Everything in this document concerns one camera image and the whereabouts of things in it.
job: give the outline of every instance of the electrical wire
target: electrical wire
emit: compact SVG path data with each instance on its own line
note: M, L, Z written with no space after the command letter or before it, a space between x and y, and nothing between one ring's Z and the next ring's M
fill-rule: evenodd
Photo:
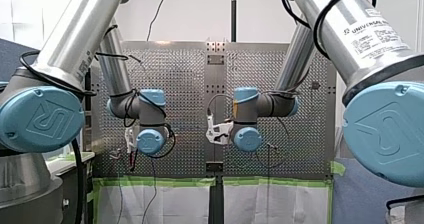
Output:
M386 208L388 211L390 211L393 208L392 206L395 204L408 203L408 202L414 202L414 201L423 201L423 200L424 200L424 195L394 199L394 200L390 200L386 202Z
M81 95L81 96L95 96L96 95L96 93L91 92L91 91L81 91L81 90L76 89L75 87L71 87L69 85L62 84L62 83L50 78L46 74L36 71L34 68L32 68L31 65L29 65L26 62L25 58L27 58L29 56L38 55L38 54L40 54L40 51L29 51L29 52L23 53L19 58L19 61L21 62L22 66L24 66L29 72L31 72L31 74L33 74L34 76L39 78L41 81L49 83L52 86L56 86L56 87L59 87L61 89L70 91L74 94L78 94L78 95Z
M278 122L282 125L282 127L283 127L284 131L286 132L288 145L289 145L289 146L291 146L291 144L292 144L292 140L291 140L290 133L289 133L289 130L288 130L288 128L287 128L287 126L286 126L286 124L283 122L283 120L281 120L281 118L276 117L276 119L277 119L277 120L278 120ZM269 162L270 162L270 161L268 160L268 165L265 165L265 164L264 164L264 163L260 160L260 158L259 158L258 150L255 152L256 159L258 160L259 164L261 164L261 166L263 166L263 167L265 167L265 168L267 168L267 169L274 169L274 168L277 168L277 167L281 166L281 165L285 162L285 159L283 159L281 162L279 162L279 163L277 163L277 164L275 164L275 165L270 166L270 165L269 165Z
M157 190L157 187L156 187L156 170L155 170L155 163L154 163L154 160L153 160L153 159L150 159L150 161L151 161L151 163L152 163L153 187L154 187L154 189L155 189L155 193L154 193L154 195L153 195L152 199L150 199L149 204L147 204L147 207L146 207L146 209L145 209L145 211L144 211L144 214L143 214L143 220L141 221L141 224L144 224L144 219L145 219L145 218L146 218L146 216L147 216L147 211L149 211L150 205L152 205L153 200L155 200L156 195L158 194L158 190Z
M327 14L330 12L330 10L337 5L337 3L339 3L339 1L341 0L331 0L326 7L324 7L324 9L322 9L322 11L318 14L317 20L315 22L315 26L313 29L313 36L314 36L314 43L316 48L318 49L318 51L325 56L327 59L330 60L330 57L328 56L327 52L324 50L324 48L321 46L321 44L319 43L319 30L320 27L322 25L322 23L325 20L325 17L327 16ZM372 5L375 7L377 5L377 0L372 0Z
M302 20L302 18L294 14L288 0L281 0L281 2L283 3L283 7L286 10L286 12L294 19L296 23L300 23L309 29L311 28L307 22L305 22L304 20Z
M127 124L127 119L131 118L129 112L130 112L130 108L134 102L134 99L137 97L137 93L138 91L136 89L133 89L133 95L130 98L127 98L127 101L125 102L125 113L124 113L124 127L128 128L128 127L132 127L136 121L136 119L132 119L132 121L130 122L130 124Z
M137 162L137 156L138 156L138 151L132 152L133 153L133 158L132 158L132 163L131 163L131 168L130 168L130 172L134 172L135 171L135 167L136 167L136 162Z
M119 206L119 215L118 215L118 221L116 222L116 224L119 224L119 222L121 221L121 217L122 217L122 210L124 207L124 195L122 193L122 186L121 186L121 177L119 175L119 166L118 166L118 186L119 186L119 194L121 195L121 201L120 201L120 206Z
M77 191L77 210L75 214L75 224L80 224L82 220L82 212L84 205L84 166L82 163L81 152L79 150L78 141L75 138L72 141L72 149L75 153L75 162L77 167L77 182L78 182L78 191Z
M228 98L228 99L230 99L231 101L233 101L234 99L233 99L233 97L232 96L230 96L230 95L228 95L228 94L216 94L216 95L214 95L210 100L209 100L209 102L208 102L208 108L207 108L207 113L208 113L208 115L210 115L210 114L212 114L212 112L211 112L211 105L212 105L212 102L217 98L217 97L226 97L226 98Z
M158 6L158 9L156 10L156 14L155 14L155 16L153 17L153 19L152 19L152 21L150 22L150 26L149 26L149 33L147 34L147 41L149 41L150 40L150 34L152 33L152 27L153 27L153 23L155 23L155 21L156 21L156 18L158 17L158 15L159 15L159 11L160 11L160 8L162 7L162 4L163 4L163 2L164 2L165 0L161 0L160 1L160 3L159 3L159 6Z
M4 91L4 89L6 89L7 85L0 85L0 93L2 93Z
M148 156L150 158L153 158L153 159L161 159L161 158L164 158L164 157L168 156L172 152L172 150L174 150L174 147L177 144L177 137L175 136L174 131L172 131L171 125L165 123L165 127L168 129L169 137L172 137L173 138L171 148L169 148L169 150L165 154L160 155L160 156L153 156L153 155L146 155L146 156Z

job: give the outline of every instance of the metal frame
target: metal frame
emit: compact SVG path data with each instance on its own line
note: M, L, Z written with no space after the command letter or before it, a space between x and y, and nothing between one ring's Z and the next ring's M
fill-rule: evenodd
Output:
M137 52L138 54L143 54L141 59L144 61L146 66L144 68L148 68L149 65L156 65L155 71L148 71L148 73L153 75L150 77L150 79L157 79L157 83L160 83L160 88L164 88L167 97L169 96L167 110L169 113L169 116L171 117L171 123L173 122L172 117L175 116L178 113L174 113L175 111L182 110L178 109L181 108L181 106L188 106L192 108L193 116L195 116L195 125L197 126L197 130L193 130L192 133L194 136L188 136L186 139L184 139L184 131L180 132L179 136L179 143L177 145L183 145L183 146L177 146L176 151L174 154L171 154L169 158L157 161L157 175L159 177L169 177L169 178L181 178L181 177L204 177L204 176L253 176L253 175L271 175L271 176L278 176L278 177L291 177L291 178L300 178L300 179L329 179L331 178L331 168L330 168L330 161L333 160L334 157L334 116L335 116L335 88L336 88L336 72L333 68L332 64L328 63L323 57L316 56L314 59L313 64L313 71L311 71L311 76L308 77L307 83L308 85L311 84L314 81L314 73L321 73L320 75L323 75L322 73L325 72L325 76L327 79L325 81L318 81L321 85L319 89L319 100L313 101L313 103L309 103L311 106L312 104L316 106L317 111L314 111L313 114L318 115L317 119L319 119L319 123L316 124L317 127L320 127L320 130L323 130L325 128L325 134L322 134L322 137L315 138L319 139L320 142L317 144L319 147L312 146L311 148L315 152L318 150L321 154L319 163L315 163L316 165L321 165L320 168L317 168L315 166L315 169L307 170L307 168L303 168L304 166L308 165L307 162L300 163L299 165L303 165L303 169L300 168L301 172L289 172L287 169L284 168L276 168L275 170L269 171L267 168L263 168L261 166L258 167L258 163L256 163L256 167L249 168L248 170L238 170L237 172L233 169L226 168L226 165L228 165L228 161L231 160L231 153L237 150L233 150L235 147L221 147L216 146L213 144L208 143L204 132L206 130L206 105L210 98L212 98L213 95L219 91L219 93L226 93L232 95L232 89L235 87L234 85L237 85L238 82L235 82L233 79L234 76L229 76L229 73L231 73L231 68L239 68L238 66L232 65L232 59L233 58L239 58L235 54L237 52L247 52L250 53L252 56L255 56L255 60L253 62L246 63L246 65L255 65L255 61L261 61L261 59L258 57L262 56L265 58L265 62L271 62L273 68L276 68L275 70L262 70L263 67L257 67L258 70L266 72L266 75L270 75L269 73L278 74L278 66L280 63L282 63L282 60L285 57L285 53L287 51L288 45L287 44L248 44L248 43L222 43L222 42L123 42L122 43L122 49L124 50L125 54L131 54L133 52ZM195 64L192 63L190 58L191 52L196 53L196 60ZM219 57L219 55L223 58L223 63L217 62L217 63L208 63L208 59L210 60L211 56L214 56L214 60L218 60L216 57ZM158 63L154 64L154 62L158 62L156 58L159 58L163 63L163 69L159 69ZM151 80L149 81L149 78L145 76L145 70L143 70L143 67L140 67L139 64L136 64L135 62L132 63L130 61L127 62L128 65L128 71L130 73L132 82L135 87L140 88L152 88L152 87L158 87L158 86L152 86L149 85L151 83ZM178 81L184 80L184 78L192 78L193 76L184 76L186 72L182 71L179 74L176 74L176 76L170 75L172 72L168 72L168 74L164 74L163 72L166 72L166 68L171 67L178 67L180 68L187 68L184 67L184 65L192 65L191 68L196 66L197 78L200 78L202 80L197 80L196 84L196 93L192 96L188 96L187 100L184 100L184 102L180 102L177 99L175 99L175 95L178 95L179 90L177 90L177 87L173 87L173 85L178 85ZM107 111L104 108L105 102L107 99L105 97L107 95L104 95L104 92L106 91L106 88L104 84L101 81L101 74L99 66L94 63L92 65L92 81L93 81L93 87L94 91L100 92L99 96L96 96L93 98L93 150L98 153L97 155L97 161L94 168L94 174L96 176L113 176L116 175L117 171L121 174L131 174L128 172L127 168L117 168L113 164L113 162L109 161L109 151L110 146L105 147L104 143L108 142L107 140L104 140L102 138L101 134L101 128L104 128L105 124L102 123L101 118L102 115L108 115ZM266 86L266 88L272 89L274 86L275 80L272 80L272 78L269 78L267 82L264 83L255 83L253 82L246 82L249 85L256 85L259 84L259 86ZM301 87L301 91L304 91L305 88L308 87L305 86L306 84L302 85L304 87ZM223 118L228 116L231 102L229 100L224 100L224 98L217 98L214 105L212 106L212 110L214 111L216 122L221 122ZM298 117L293 117L294 119L287 120L290 124L296 124L299 122L296 122L296 118L304 118L300 114ZM114 123L117 123L117 125L122 126L122 120L119 119L107 119L107 121L111 121ZM265 120L265 125L267 127L271 127L272 130L270 133L272 135L278 135L279 130L277 128L280 128L278 122L276 121L270 121ZM182 123L172 123L176 126L176 132L178 133L178 125ZM308 135L307 125L305 126L293 126L290 125L289 128L297 128L301 131L299 131L299 135ZM116 144L116 148L120 147L121 149L125 149L124 145L124 138L123 138L123 131L122 131L122 140L119 141L119 143ZM190 145L182 144L184 142L190 141ZM246 155L238 153L234 160L240 161L240 163L243 164L243 157ZM136 169L135 175L151 175L150 165L147 162L148 159L145 157L139 158L138 160L138 167ZM218 165L219 163L224 162L224 170L223 172L213 170L213 171L206 171L206 164L212 163L214 167ZM184 173L187 168L196 168L197 171L190 171L187 173Z

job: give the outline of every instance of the end effector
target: end effector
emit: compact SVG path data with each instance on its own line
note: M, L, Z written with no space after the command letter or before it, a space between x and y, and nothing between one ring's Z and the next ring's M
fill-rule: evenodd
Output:
M132 91L126 95L112 96L107 102L107 109L115 117L139 120L137 149L151 156L158 153L173 135L171 127L165 123L165 104L163 90L144 89L140 92Z
M213 125L213 115L208 113L206 136L213 144L234 143L238 149L254 152L262 144L257 130L258 117L289 117L297 113L298 101L292 95L278 92L259 93L256 87L241 87L234 91L233 120Z

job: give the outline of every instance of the perforated metal panel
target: perforated metal panel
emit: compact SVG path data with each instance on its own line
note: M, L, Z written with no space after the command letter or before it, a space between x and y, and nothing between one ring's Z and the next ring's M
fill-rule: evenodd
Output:
M204 43L123 43L125 55L133 55L142 61L142 65L132 59L126 62L133 88L160 88L165 91L166 121L177 134L175 149L169 156L155 161L157 176L204 176L204 46ZM111 150L122 148L125 151L125 128L123 120L110 116L106 111L109 97L101 75L99 97L100 108L103 110L100 129L104 151L96 159L95 174L108 176L116 171L130 174L127 163L116 164L109 157ZM170 144L171 141L159 155L166 152ZM139 153L136 169L131 174L152 175L150 159Z
M334 146L335 72L322 57L314 59L310 75L300 87L300 109L296 116L283 118L290 141L275 118L259 120L259 129L274 148L264 145L255 154L242 153L235 146L224 148L224 155L207 142L206 103L212 91L232 95L234 88L257 86L261 91L272 90L281 69L288 45L285 44L226 44L224 66L208 65L210 46L205 43L145 43L124 42L126 55L142 60L142 65L129 60L128 70L135 88L161 88L166 93L167 121L177 133L175 150L166 158L157 160L156 174L161 177L203 177L206 159L224 162L228 176L270 175L323 179L330 174L329 161ZM121 162L110 159L111 151L121 148L125 152L123 120L109 115L109 99L103 77L93 76L94 88L99 85L99 95L93 101L93 118L98 119L98 129L93 127L93 147L97 152L94 173L96 176L131 174L128 156ZM320 88L311 89L317 82ZM220 84L213 89L212 85ZM217 101L214 111L222 116L230 111L231 102ZM268 150L270 165L268 168ZM150 160L138 155L134 175L152 175Z
M243 86L256 86L262 92L273 90L287 47L228 44L227 92L232 95L234 88ZM240 152L234 145L227 146L225 175L268 175L269 172L282 177L326 178L330 174L329 160L333 158L334 146L334 118L328 115L329 109L334 112L334 79L331 64L317 55L309 76L298 89L301 93L298 113L282 118L288 132L276 118L260 118L258 129L264 144L255 154ZM313 82L320 87L313 89Z

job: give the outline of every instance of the metal pole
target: metal pole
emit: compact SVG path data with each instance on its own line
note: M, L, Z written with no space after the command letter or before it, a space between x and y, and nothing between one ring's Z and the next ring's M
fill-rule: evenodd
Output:
M81 82L121 0L71 0L33 68L82 89Z
M306 75L314 50L312 31L297 25L274 89L287 91L295 87Z
M237 0L231 0L231 42L237 41Z

